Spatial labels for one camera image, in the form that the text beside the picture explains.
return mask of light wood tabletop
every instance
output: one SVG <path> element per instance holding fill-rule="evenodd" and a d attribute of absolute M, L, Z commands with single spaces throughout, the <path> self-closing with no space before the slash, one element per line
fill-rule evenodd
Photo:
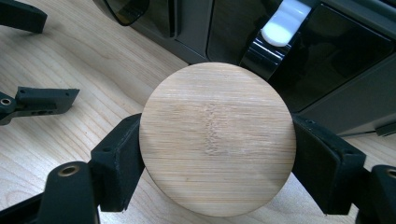
<path fill-rule="evenodd" d="M 143 111 L 153 90 L 187 66 L 129 27 L 108 19 L 92 1 L 23 1 L 49 17 L 44 34 L 0 27 L 0 91 L 18 86 L 80 89 L 63 115 L 17 118 L 0 127 L 0 209 L 42 192 L 47 174 L 90 151 L 125 117 Z M 396 166 L 396 134 L 347 139 L 368 155 L 366 167 Z M 206 217 L 174 203 L 144 172 L 123 213 L 102 223 L 354 223 L 323 215 L 291 175 L 266 206 L 237 217 Z"/>

